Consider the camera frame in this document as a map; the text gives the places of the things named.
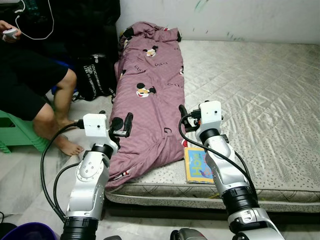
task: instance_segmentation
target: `earphone cord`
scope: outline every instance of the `earphone cord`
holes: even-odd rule
[[[20,0],[20,1],[23,3],[23,9],[17,10],[17,11],[15,11],[15,13],[22,13],[22,12],[26,9],[26,4],[25,4],[24,0]],[[52,9],[51,9],[51,5],[50,5],[50,1],[49,1],[49,0],[48,0],[48,5],[49,5],[51,17],[52,17],[52,30],[51,30],[51,32],[48,34],[48,36],[46,36],[46,37],[44,37],[44,38],[32,38],[32,37],[28,36],[27,34],[25,34],[24,32],[22,32],[22,31],[20,30],[23,35],[25,35],[26,37],[28,37],[28,38],[30,38],[30,39],[32,39],[32,40],[45,40],[45,39],[47,39],[47,38],[54,32],[55,19],[54,19],[54,15],[52,14]],[[19,25],[18,25],[18,18],[20,18],[19,15],[16,16],[16,18],[15,18],[15,24],[16,24],[16,27],[17,27],[18,29],[20,29],[20,27],[19,27]]]

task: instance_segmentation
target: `white wall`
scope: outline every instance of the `white wall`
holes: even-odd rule
[[[320,41],[319,0],[120,0],[118,33],[138,21],[178,27],[184,40]]]

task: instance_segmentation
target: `game controller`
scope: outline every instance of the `game controller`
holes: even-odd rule
[[[18,32],[17,29],[11,28],[9,30],[5,30],[2,32],[3,36],[6,36],[7,38],[17,39],[15,34]]]

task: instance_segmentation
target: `black shorts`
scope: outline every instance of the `black shorts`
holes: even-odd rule
[[[0,40],[0,110],[33,120],[46,103],[43,96],[67,72],[47,57]]]

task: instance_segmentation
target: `plastic stool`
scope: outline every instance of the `plastic stool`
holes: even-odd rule
[[[34,132],[32,121],[24,121],[0,110],[0,150],[5,154],[11,153],[7,146],[19,145],[33,145],[42,153],[47,143]]]

